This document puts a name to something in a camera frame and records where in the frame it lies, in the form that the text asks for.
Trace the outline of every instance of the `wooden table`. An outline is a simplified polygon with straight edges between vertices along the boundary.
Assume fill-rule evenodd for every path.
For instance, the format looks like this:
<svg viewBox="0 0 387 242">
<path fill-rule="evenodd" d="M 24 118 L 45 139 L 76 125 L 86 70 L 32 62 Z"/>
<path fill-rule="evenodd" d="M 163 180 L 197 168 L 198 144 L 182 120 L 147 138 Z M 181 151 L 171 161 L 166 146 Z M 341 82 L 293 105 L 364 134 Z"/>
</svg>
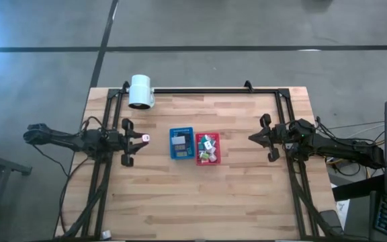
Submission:
<svg viewBox="0 0 387 242">
<path fill-rule="evenodd" d="M 295 117 L 314 123 L 306 88 L 289 89 Z M 91 89 L 85 118 L 102 118 L 107 92 L 108 88 Z M 128 96 L 123 99 L 120 119 L 131 119 L 135 131 L 149 133 L 151 142 L 134 156 L 134 167 L 121 166 L 120 154 L 114 155 L 103 230 L 121 240 L 298 238 L 284 152 L 270 163 L 269 150 L 247 139 L 261 130 L 259 117 L 264 113 L 278 122 L 273 95 L 155 97 L 155 107 L 147 111 L 132 110 Z M 220 133 L 221 165 L 202 167 L 194 160 L 170 159 L 169 129 L 184 126 Z M 89 128 L 98 126 L 91 122 Z M 84 158 L 77 153 L 73 167 Z M 314 205 L 319 211 L 335 210 L 323 159 L 312 157 L 306 164 Z M 85 207 L 92 168 L 90 161 L 69 183 L 63 205 L 68 226 Z M 309 227 L 305 209 L 304 220 Z M 61 231 L 58 226 L 56 235 Z"/>
</svg>

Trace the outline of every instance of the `concrete floor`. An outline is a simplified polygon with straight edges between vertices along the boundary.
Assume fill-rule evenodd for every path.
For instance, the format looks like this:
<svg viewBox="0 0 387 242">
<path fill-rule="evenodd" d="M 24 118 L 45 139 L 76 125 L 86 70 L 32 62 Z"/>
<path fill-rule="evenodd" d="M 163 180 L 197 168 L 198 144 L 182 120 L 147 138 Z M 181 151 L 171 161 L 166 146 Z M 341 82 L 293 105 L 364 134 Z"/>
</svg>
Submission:
<svg viewBox="0 0 387 242">
<path fill-rule="evenodd" d="M 111 3 L 2 1 L 0 47 L 99 46 Z M 387 0 L 120 1 L 108 46 L 142 45 L 387 45 Z M 24 144 L 22 134 L 37 122 L 77 130 L 96 60 L 97 52 L 0 53 L 0 157 L 34 167 L 29 177 L 10 177 L 0 241 L 52 237 L 65 177 Z M 241 86 L 245 80 L 307 86 L 315 115 L 328 127 L 383 120 L 387 100 L 387 50 L 107 53 L 97 86 L 118 87 L 138 73 L 156 87 Z M 43 150 L 71 166 L 72 152 Z M 347 232 L 367 228 L 356 220 L 364 218 L 349 215 Z"/>
</svg>

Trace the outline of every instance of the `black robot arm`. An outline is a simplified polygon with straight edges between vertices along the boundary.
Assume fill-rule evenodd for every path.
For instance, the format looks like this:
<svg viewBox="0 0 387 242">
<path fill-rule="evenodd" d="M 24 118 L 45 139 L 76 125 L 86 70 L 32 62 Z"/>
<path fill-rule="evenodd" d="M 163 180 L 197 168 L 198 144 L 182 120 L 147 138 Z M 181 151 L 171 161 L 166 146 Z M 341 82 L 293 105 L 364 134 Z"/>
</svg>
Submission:
<svg viewBox="0 0 387 242">
<path fill-rule="evenodd" d="M 108 152 L 124 151 L 121 156 L 121 164 L 127 167 L 134 165 L 134 160 L 130 155 L 135 155 L 150 140 L 148 134 L 134 132 L 134 124 L 127 118 L 122 120 L 125 135 L 120 134 L 117 130 L 104 128 L 87 130 L 87 124 L 82 131 L 76 134 L 52 130 L 45 124 L 31 124 L 24 134 L 24 140 L 30 145 L 53 144 L 66 147 L 74 152 L 84 152 L 94 160 Z M 133 144 L 130 141 L 131 138 L 142 138 L 142 142 Z"/>
<path fill-rule="evenodd" d="M 316 133 L 316 128 L 304 119 L 287 124 L 276 124 L 270 128 L 271 118 L 264 114 L 260 119 L 262 130 L 249 137 L 263 147 L 269 147 L 268 159 L 275 161 L 280 157 L 275 144 L 285 145 L 288 155 L 294 160 L 307 161 L 309 156 L 321 155 L 358 162 L 360 165 L 379 169 L 386 167 L 383 150 L 374 143 L 356 139 L 337 138 L 332 135 L 323 137 Z"/>
</svg>

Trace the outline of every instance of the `blue box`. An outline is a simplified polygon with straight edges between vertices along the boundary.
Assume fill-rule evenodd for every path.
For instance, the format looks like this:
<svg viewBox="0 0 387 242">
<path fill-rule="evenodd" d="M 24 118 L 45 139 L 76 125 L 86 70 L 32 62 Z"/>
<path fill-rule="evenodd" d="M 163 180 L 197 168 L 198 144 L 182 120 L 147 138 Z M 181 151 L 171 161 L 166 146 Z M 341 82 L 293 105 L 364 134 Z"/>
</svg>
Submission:
<svg viewBox="0 0 387 242">
<path fill-rule="evenodd" d="M 172 159 L 193 159 L 195 158 L 195 136 L 192 127 L 171 128 L 169 130 L 169 153 Z M 171 138 L 185 137 L 185 144 L 173 144 Z"/>
</svg>

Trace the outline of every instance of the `red box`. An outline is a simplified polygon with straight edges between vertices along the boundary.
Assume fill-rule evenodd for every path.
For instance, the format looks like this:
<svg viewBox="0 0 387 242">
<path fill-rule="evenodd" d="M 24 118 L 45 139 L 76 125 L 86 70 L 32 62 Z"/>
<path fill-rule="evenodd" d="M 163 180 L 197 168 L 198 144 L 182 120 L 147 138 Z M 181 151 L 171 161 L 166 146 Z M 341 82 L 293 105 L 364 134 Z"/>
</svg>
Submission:
<svg viewBox="0 0 387 242">
<path fill-rule="evenodd" d="M 202 163 L 201 158 L 200 158 L 200 150 L 198 149 L 198 143 L 201 142 L 201 138 L 204 135 L 210 136 L 212 139 L 216 141 L 216 144 L 214 147 L 216 148 L 216 151 L 214 152 L 214 155 L 216 156 L 217 160 L 215 162 L 208 162 L 208 163 Z M 219 138 L 219 133 L 196 133 L 195 134 L 195 146 L 196 146 L 196 164 L 197 165 L 218 165 L 220 164 L 220 138 Z"/>
</svg>

